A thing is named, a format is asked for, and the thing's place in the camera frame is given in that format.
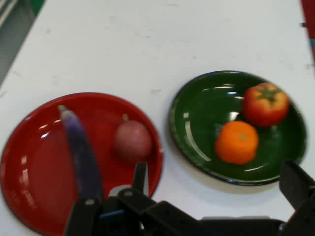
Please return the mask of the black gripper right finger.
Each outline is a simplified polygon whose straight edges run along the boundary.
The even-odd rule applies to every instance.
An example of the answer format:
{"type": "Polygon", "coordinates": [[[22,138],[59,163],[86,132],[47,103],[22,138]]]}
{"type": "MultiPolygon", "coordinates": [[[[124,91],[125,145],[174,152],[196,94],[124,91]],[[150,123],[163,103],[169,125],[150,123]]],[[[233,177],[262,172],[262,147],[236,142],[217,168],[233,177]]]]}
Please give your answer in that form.
{"type": "Polygon", "coordinates": [[[282,236],[315,234],[315,180],[294,161],[282,166],[279,187],[294,208],[294,213],[281,230],[282,236]]]}

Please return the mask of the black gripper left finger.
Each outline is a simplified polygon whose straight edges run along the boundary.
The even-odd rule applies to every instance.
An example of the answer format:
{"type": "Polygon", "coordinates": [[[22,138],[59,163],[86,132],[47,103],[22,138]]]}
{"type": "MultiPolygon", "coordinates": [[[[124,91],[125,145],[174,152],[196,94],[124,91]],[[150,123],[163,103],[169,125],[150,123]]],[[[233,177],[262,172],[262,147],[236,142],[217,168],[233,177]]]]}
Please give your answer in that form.
{"type": "Polygon", "coordinates": [[[205,227],[168,202],[155,202],[146,162],[136,163],[132,185],[103,198],[100,174],[79,175],[83,192],[75,201],[65,236],[203,236],[205,227]]]}

